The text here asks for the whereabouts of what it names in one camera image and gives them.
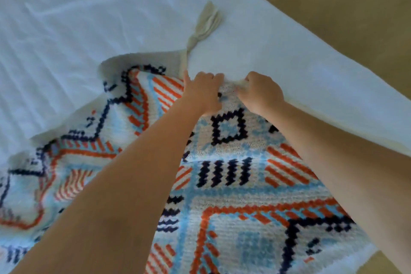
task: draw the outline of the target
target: tassel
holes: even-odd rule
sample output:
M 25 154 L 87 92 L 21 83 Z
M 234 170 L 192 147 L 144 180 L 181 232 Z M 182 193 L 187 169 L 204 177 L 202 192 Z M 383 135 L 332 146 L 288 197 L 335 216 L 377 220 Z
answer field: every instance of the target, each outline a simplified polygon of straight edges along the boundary
M 208 1 L 197 20 L 196 30 L 187 42 L 187 54 L 203 39 L 206 39 L 220 24 L 221 13 L 211 1 Z

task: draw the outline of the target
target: wrinkled white sheet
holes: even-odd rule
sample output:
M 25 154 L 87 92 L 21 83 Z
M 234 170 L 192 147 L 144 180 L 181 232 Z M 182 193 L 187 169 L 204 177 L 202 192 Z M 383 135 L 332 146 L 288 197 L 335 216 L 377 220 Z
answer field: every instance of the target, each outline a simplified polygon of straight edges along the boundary
M 0 0 L 0 162 L 103 90 L 97 66 L 185 47 L 207 0 Z M 295 102 L 411 148 L 411 102 L 265 0 L 212 0 L 224 22 L 191 73 L 270 72 Z

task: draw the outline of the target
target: floor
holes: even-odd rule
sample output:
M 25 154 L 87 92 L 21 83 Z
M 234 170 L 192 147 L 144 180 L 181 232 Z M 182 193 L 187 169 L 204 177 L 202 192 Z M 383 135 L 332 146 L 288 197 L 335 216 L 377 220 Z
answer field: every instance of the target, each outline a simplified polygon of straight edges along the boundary
M 410 0 L 267 0 L 411 99 Z M 398 274 L 381 253 L 358 274 Z

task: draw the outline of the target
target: geometric pattern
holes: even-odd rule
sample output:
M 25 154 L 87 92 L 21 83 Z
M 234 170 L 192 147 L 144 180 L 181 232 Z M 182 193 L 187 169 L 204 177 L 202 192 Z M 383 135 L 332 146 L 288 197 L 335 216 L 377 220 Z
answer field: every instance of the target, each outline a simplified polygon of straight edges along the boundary
M 118 67 L 68 132 L 0 170 L 0 273 L 182 96 L 182 81 L 168 76 L 178 65 Z M 282 134 L 232 91 L 220 89 L 222 110 L 202 117 L 188 139 L 145 273 L 316 273 L 367 247 Z

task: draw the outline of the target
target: person's left hand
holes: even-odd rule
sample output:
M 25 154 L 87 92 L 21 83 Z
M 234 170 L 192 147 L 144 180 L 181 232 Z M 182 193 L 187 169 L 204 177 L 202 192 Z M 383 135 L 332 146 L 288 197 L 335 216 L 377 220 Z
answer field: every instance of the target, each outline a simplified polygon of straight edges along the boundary
M 184 92 L 182 99 L 188 100 L 192 106 L 198 108 L 202 116 L 213 115 L 222 105 L 218 100 L 218 89 L 224 82 L 224 74 L 199 72 L 194 80 L 184 72 Z

